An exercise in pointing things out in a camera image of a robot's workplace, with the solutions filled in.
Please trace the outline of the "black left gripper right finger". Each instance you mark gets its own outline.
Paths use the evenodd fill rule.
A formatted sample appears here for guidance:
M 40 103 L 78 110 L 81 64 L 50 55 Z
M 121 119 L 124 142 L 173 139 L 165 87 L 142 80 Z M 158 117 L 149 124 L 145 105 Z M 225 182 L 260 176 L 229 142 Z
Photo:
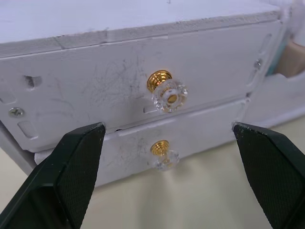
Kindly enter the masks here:
M 285 135 L 254 125 L 233 125 L 253 193 L 274 229 L 305 227 L 305 156 Z

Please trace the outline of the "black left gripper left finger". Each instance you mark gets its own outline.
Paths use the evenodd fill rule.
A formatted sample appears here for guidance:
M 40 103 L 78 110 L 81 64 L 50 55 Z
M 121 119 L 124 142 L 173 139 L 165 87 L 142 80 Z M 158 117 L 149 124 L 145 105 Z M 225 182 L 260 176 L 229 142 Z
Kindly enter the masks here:
M 2 229 L 79 229 L 95 187 L 103 123 L 65 134 L 0 215 Z

